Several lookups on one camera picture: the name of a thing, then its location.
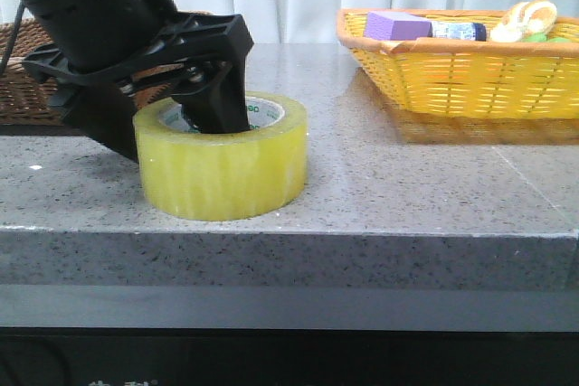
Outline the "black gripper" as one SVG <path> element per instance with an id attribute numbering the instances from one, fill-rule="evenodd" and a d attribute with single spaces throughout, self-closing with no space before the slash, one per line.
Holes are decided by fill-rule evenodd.
<path id="1" fill-rule="evenodd" d="M 252 46 L 239 14 L 181 13 L 152 42 L 96 70 L 82 71 L 53 43 L 36 48 L 23 65 L 39 82 L 56 81 L 50 104 L 60 107 L 64 125 L 136 162 L 133 97 L 143 89 L 168 85 L 165 94 L 181 105 L 187 124 L 201 133 L 248 131 L 244 72 Z M 166 64 L 179 68 L 133 79 L 140 71 Z"/>

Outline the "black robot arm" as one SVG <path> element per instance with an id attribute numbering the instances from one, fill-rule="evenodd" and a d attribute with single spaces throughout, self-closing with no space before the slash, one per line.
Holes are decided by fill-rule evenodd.
<path id="1" fill-rule="evenodd" d="M 135 95 L 164 87 L 205 134 L 250 127 L 245 62 L 253 41 L 238 14 L 181 12 L 173 0 L 20 0 L 51 42 L 24 58 L 37 81 L 55 80 L 62 122 L 136 159 Z"/>

